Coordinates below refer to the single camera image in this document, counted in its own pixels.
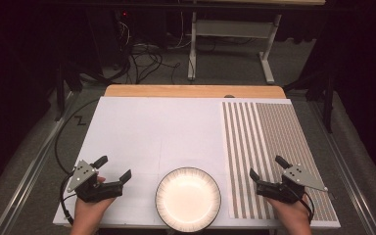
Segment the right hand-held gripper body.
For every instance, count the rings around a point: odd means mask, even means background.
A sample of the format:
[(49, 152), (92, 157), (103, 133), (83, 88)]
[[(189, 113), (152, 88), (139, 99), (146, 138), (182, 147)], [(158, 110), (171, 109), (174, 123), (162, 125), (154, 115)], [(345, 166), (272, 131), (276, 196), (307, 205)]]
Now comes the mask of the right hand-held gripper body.
[(306, 188), (326, 192), (324, 183), (311, 175), (300, 165), (292, 165), (283, 170), (278, 183), (265, 182), (256, 178), (256, 193), (286, 204), (294, 204), (300, 200)]

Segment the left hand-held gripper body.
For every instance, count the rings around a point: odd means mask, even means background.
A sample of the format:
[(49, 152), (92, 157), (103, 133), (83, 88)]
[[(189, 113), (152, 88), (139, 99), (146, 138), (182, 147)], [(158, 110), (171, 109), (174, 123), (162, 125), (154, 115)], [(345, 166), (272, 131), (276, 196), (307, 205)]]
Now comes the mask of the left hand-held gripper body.
[(97, 203), (102, 200), (120, 197), (124, 182), (103, 183), (98, 181), (99, 168), (94, 168), (85, 160), (80, 160), (73, 171), (68, 192), (74, 191), (85, 203)]

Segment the person's left hand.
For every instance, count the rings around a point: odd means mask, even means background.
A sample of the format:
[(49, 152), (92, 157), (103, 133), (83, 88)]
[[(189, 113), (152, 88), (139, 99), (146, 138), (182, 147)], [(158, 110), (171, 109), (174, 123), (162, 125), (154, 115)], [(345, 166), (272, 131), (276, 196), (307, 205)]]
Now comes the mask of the person's left hand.
[(77, 199), (70, 235), (95, 235), (104, 213), (114, 201), (115, 198), (110, 198), (97, 203), (85, 203)]

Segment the person's right hand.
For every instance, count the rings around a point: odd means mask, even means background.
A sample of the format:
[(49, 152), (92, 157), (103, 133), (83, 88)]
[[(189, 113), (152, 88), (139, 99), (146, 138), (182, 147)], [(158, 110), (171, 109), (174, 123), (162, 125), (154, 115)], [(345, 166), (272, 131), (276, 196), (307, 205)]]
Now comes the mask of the person's right hand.
[(270, 198), (265, 200), (276, 210), (278, 219), (289, 235), (312, 235), (308, 221), (309, 212), (301, 202), (284, 204)]

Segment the striped and checked placemat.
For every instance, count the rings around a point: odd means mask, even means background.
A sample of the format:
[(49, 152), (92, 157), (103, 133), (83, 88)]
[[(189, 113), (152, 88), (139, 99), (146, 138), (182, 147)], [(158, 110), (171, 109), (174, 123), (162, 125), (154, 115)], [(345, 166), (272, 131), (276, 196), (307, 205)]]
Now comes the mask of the striped and checked placemat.
[(274, 218), (272, 207), (256, 193), (249, 172), (254, 170), (262, 181), (279, 182), (284, 169), (276, 162), (277, 156), (322, 181), (290, 101), (231, 101), (224, 102), (221, 109), (231, 218)]

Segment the white paper sheet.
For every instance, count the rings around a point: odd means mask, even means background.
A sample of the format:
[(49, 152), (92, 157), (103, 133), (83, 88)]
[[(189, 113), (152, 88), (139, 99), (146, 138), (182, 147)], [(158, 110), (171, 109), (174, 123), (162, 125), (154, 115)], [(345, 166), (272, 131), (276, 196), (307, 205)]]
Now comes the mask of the white paper sheet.
[(220, 210), (211, 228), (277, 227), (275, 215), (271, 220), (229, 216), (221, 105), (231, 101), (273, 104), (286, 100), (101, 98), (78, 156), (89, 163), (107, 156), (108, 162), (100, 173), (110, 181), (118, 180), (129, 169), (132, 172), (122, 196), (105, 213), (103, 226), (164, 227), (155, 204), (158, 185), (169, 172), (191, 166), (211, 175), (221, 193)]

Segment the white plate with striped rim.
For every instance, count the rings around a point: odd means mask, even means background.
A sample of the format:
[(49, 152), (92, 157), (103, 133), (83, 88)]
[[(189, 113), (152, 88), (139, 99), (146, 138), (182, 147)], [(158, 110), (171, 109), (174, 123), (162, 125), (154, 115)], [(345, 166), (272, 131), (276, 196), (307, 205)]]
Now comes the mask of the white plate with striped rim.
[(161, 220), (171, 229), (196, 233), (216, 219), (221, 194), (215, 180), (195, 167), (181, 167), (159, 183), (155, 199)]

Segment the black metal stand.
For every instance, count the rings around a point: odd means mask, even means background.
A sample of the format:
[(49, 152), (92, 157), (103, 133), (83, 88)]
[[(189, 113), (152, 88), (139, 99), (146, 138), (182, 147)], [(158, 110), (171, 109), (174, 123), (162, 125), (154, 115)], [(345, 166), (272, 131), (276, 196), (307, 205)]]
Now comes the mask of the black metal stand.
[(58, 112), (55, 121), (59, 121), (66, 110), (66, 88), (72, 92), (80, 92), (82, 84), (79, 73), (72, 63), (60, 63), (56, 69), (56, 98)]
[(331, 116), (333, 110), (333, 94), (334, 94), (334, 78), (326, 72), (316, 72), (311, 75), (299, 78), (282, 87), (285, 93), (296, 90), (305, 89), (305, 97), (308, 101), (323, 101), (322, 123), (326, 130), (331, 133)]

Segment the metal floor rail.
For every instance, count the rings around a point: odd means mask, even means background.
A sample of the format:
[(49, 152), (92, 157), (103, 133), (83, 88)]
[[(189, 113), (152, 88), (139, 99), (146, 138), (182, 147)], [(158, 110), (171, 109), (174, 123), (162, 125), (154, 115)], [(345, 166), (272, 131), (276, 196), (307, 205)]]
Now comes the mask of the metal floor rail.
[(376, 235), (376, 220), (363, 193), (353, 177), (353, 173), (351, 172), (349, 165), (346, 163), (342, 152), (339, 150), (338, 142), (333, 136), (333, 133), (329, 132), (323, 123), (321, 109), (314, 102), (309, 102), (308, 104), (323, 132), (323, 135), (326, 137), (328, 146), (332, 151), (332, 159), (334, 164), (338, 169), (341, 180), (346, 187), (346, 191), (351, 199), (357, 216), (362, 223), (364, 231), (367, 235)]
[(10, 234), (78, 97), (77, 91), (66, 93), (65, 110), (61, 112), (56, 95), (52, 94), (52, 107), (27, 134), (5, 167), (0, 176), (0, 235)]

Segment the white metal desk frame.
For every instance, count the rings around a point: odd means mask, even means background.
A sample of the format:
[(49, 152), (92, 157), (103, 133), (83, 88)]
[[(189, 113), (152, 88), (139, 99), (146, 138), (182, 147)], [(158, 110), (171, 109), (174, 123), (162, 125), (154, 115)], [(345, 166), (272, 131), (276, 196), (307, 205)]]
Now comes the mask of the white metal desk frame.
[(265, 47), (260, 46), (257, 53), (263, 77), (267, 84), (274, 84), (275, 79), (268, 57), (281, 20), (282, 16), (280, 14), (274, 15), (271, 21), (265, 22), (210, 20), (200, 19), (197, 17), (197, 13), (194, 12), (191, 19), (187, 78), (190, 81), (196, 78), (198, 37), (234, 44), (247, 44), (257, 40), (265, 42)]

